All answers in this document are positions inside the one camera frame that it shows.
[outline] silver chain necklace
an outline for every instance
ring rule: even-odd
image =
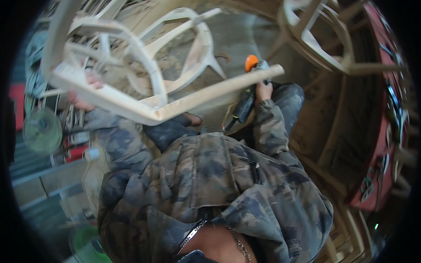
[[[199,229],[204,226],[204,224],[206,224],[208,222],[207,219],[202,220],[195,228],[193,228],[190,233],[186,236],[186,238],[180,243],[179,245],[179,249],[176,255],[180,254],[180,252],[183,250],[183,248],[186,246],[186,244],[193,238],[193,236],[195,234],[197,234],[197,232],[199,231]],[[232,234],[232,237],[237,241],[237,246],[238,248],[241,250],[243,256],[246,258],[246,260],[248,261],[248,263],[251,263],[251,258],[250,258],[250,254],[247,252],[244,244],[237,238],[237,236],[235,235],[234,230],[232,230],[232,228],[229,228],[229,231]]]

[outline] hand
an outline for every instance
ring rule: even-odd
[[[255,105],[259,105],[264,100],[269,100],[272,97],[273,86],[272,83],[265,85],[262,81],[256,84],[256,101]]]
[[[102,88],[104,85],[101,76],[90,68],[85,69],[85,78],[86,82],[93,85],[93,88],[96,90]],[[96,108],[94,105],[81,100],[73,90],[69,91],[68,101],[73,104],[75,108],[84,109],[86,112],[91,112]]]

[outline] black power tool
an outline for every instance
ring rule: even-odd
[[[245,71],[250,72],[259,69],[268,69],[269,64],[266,60],[259,60],[255,55],[249,55],[245,61]],[[272,82],[272,79],[266,79],[263,81],[265,85]],[[232,126],[238,121],[239,123],[245,123],[250,116],[253,109],[254,101],[256,99],[256,84],[248,87],[241,95],[240,101],[237,103],[234,111],[232,112],[232,121],[228,124],[225,131],[230,130]]]

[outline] camouflage jacket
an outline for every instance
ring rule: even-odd
[[[311,262],[333,207],[288,150],[272,100],[256,110],[258,151],[222,133],[181,137],[156,160],[130,122],[88,114],[112,159],[100,194],[101,244],[114,263],[166,262],[203,218],[255,237],[268,262]]]

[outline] camouflage pants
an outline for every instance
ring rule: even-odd
[[[273,82],[273,89],[272,100],[281,109],[285,120],[285,128],[288,134],[290,134],[304,103],[302,99],[304,97],[304,91],[300,86],[293,83],[279,84]],[[157,148],[161,152],[164,152],[181,136],[196,136],[199,134],[194,130],[187,129],[191,124],[191,121],[187,117],[179,115],[157,126],[143,125],[143,131],[155,143]],[[254,148],[252,125],[241,129],[230,135],[230,137],[238,141],[244,139],[249,147]]]

